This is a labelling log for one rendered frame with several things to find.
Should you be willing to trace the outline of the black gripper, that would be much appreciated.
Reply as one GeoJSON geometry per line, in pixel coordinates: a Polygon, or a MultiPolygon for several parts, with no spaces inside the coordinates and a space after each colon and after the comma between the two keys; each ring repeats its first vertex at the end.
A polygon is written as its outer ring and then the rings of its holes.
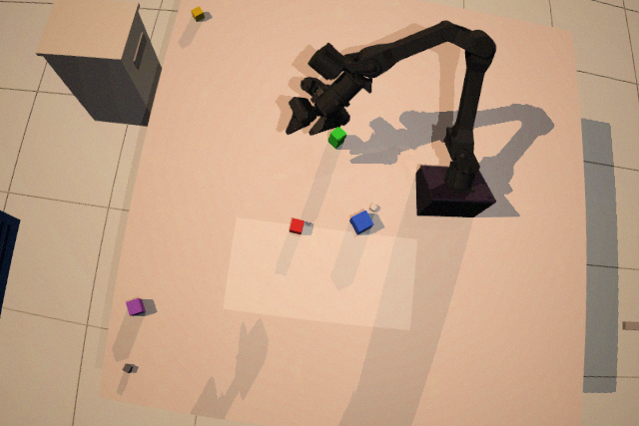
{"type": "Polygon", "coordinates": [[[345,126],[350,121],[350,115],[345,108],[350,102],[341,97],[334,89],[332,83],[325,84],[325,91],[312,106],[308,98],[293,97],[289,106],[293,115],[286,128],[287,135],[294,133],[313,122],[320,116],[309,130],[309,134],[315,135],[333,128],[345,126]]]}

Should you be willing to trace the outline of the green block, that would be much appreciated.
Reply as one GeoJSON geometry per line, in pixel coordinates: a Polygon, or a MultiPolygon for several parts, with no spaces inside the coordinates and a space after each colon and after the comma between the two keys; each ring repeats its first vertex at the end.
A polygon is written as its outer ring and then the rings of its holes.
{"type": "Polygon", "coordinates": [[[328,137],[328,142],[335,148],[337,149],[343,142],[344,140],[340,143],[340,144],[336,144],[330,137],[328,137]]]}
{"type": "Polygon", "coordinates": [[[337,127],[330,133],[329,137],[338,145],[346,138],[346,132],[341,127],[337,127]]]}

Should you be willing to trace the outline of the small yellow cube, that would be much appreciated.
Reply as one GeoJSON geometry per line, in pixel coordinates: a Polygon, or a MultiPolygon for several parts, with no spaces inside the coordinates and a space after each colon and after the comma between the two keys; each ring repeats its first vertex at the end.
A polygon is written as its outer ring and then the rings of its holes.
{"type": "Polygon", "coordinates": [[[192,14],[193,18],[195,18],[197,22],[205,18],[204,11],[200,7],[197,7],[196,9],[192,10],[192,13],[193,13],[192,14]]]}

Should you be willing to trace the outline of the blue block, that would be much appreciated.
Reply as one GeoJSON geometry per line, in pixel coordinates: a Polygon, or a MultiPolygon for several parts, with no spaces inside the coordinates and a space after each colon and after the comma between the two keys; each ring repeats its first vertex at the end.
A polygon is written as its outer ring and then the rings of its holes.
{"type": "Polygon", "coordinates": [[[351,217],[350,223],[355,230],[356,234],[360,234],[370,228],[373,227],[374,223],[372,222],[367,211],[363,211],[351,217]]]}

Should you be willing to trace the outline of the small purple block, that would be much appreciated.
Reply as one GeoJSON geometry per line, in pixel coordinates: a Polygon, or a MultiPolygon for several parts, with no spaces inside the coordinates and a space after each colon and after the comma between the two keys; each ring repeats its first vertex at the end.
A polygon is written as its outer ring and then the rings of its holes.
{"type": "Polygon", "coordinates": [[[126,302],[126,304],[130,315],[136,316],[140,313],[146,312],[142,299],[135,298],[131,301],[126,302]]]}

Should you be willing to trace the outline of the red block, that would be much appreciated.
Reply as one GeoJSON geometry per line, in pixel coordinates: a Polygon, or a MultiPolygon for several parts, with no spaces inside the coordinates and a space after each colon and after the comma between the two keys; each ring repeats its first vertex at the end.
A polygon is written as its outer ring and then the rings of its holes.
{"type": "Polygon", "coordinates": [[[305,222],[304,220],[293,218],[291,227],[290,227],[290,232],[302,235],[304,222],[305,222]]]}

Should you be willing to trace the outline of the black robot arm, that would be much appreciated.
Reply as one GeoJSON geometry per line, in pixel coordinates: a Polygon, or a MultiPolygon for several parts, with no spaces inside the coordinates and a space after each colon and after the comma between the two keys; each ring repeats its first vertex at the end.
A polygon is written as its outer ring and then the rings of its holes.
{"type": "Polygon", "coordinates": [[[445,42],[465,50],[466,73],[456,122],[452,128],[446,128],[444,143],[452,162],[444,181],[453,193],[473,193],[475,173],[480,169],[473,153],[474,119],[483,78],[496,52],[494,41],[484,31],[471,31],[443,20],[393,43],[376,44],[344,55],[327,43],[313,54],[308,65],[327,81],[335,80],[343,72],[332,85],[341,97],[350,101],[362,88],[371,93],[372,78],[386,73],[395,63],[445,42]]]}

